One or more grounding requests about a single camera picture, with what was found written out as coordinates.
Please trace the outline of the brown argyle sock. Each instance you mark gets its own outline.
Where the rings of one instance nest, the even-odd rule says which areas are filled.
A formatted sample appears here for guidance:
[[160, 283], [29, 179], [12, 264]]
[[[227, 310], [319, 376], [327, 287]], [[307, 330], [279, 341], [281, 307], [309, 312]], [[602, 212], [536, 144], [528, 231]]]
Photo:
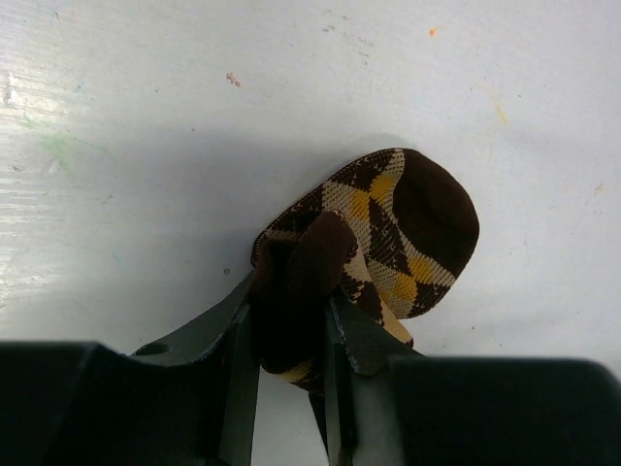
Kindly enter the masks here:
[[379, 329], [362, 340], [362, 364], [412, 350], [405, 321], [455, 284], [479, 230], [466, 189], [417, 150], [377, 150], [343, 166], [254, 241], [246, 298], [262, 368], [322, 391], [324, 312], [336, 292]]

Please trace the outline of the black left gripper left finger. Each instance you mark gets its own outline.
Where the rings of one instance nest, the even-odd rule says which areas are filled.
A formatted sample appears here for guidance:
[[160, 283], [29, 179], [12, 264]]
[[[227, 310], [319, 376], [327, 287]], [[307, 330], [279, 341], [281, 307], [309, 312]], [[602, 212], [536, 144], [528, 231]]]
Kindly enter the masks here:
[[2, 463], [249, 464], [259, 369], [247, 289], [132, 354], [3, 342]]

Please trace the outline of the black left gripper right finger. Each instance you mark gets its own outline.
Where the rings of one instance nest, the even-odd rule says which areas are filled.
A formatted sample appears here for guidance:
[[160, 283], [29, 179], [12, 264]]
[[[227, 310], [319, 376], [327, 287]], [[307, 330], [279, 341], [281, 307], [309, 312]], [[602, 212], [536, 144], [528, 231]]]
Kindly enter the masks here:
[[616, 465], [620, 384], [584, 359], [426, 357], [341, 295], [325, 309], [333, 465]]

